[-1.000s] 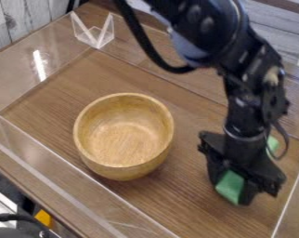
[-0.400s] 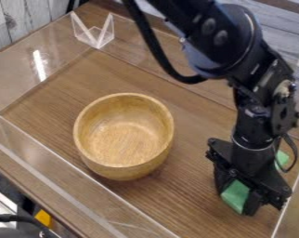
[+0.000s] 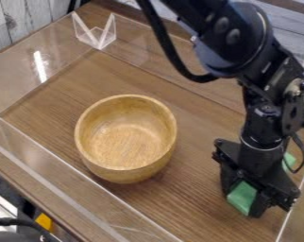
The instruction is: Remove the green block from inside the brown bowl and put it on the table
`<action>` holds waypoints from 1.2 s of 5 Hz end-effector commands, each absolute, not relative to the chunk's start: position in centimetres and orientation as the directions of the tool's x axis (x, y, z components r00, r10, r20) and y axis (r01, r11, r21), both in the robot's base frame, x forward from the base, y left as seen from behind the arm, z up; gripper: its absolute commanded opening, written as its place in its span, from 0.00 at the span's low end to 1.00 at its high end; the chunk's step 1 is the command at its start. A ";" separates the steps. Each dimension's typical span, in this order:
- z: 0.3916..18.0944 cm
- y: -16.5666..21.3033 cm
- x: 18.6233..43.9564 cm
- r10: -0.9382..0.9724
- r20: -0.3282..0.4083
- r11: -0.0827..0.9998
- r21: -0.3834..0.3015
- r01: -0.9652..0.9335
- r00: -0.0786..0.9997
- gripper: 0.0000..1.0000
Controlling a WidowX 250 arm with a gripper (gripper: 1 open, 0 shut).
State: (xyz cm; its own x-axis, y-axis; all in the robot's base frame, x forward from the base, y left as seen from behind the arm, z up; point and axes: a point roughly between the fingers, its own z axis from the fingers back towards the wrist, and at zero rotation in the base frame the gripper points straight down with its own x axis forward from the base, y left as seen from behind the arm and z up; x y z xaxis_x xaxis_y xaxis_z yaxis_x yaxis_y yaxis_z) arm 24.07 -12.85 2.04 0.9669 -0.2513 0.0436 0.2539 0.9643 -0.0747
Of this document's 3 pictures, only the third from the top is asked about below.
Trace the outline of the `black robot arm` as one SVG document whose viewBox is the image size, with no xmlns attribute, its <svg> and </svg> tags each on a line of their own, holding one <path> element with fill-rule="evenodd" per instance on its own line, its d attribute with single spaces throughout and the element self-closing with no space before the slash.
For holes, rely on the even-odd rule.
<svg viewBox="0 0 304 242">
<path fill-rule="evenodd" d="M 289 143 L 302 144 L 304 67 L 273 35 L 264 10 L 232 0 L 160 0 L 192 35 L 204 75 L 193 74 L 177 54 L 150 0 L 136 0 L 177 72 L 197 83 L 234 78 L 242 86 L 245 123 L 237 143 L 214 141 L 222 193 L 250 217 L 272 206 L 289 211 L 301 191 L 289 175 Z"/>
</svg>

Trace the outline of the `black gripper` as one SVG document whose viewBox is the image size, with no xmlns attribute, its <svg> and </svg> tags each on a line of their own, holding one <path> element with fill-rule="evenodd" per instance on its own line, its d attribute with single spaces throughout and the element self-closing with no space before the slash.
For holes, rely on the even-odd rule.
<svg viewBox="0 0 304 242">
<path fill-rule="evenodd" d="M 214 141 L 213 160 L 221 168 L 222 195 L 226 197 L 237 182 L 248 182 L 257 190 L 248 215 L 260 218 L 268 208 L 292 209 L 301 191 L 282 169 L 284 150 L 257 149 L 245 142 Z"/>
</svg>

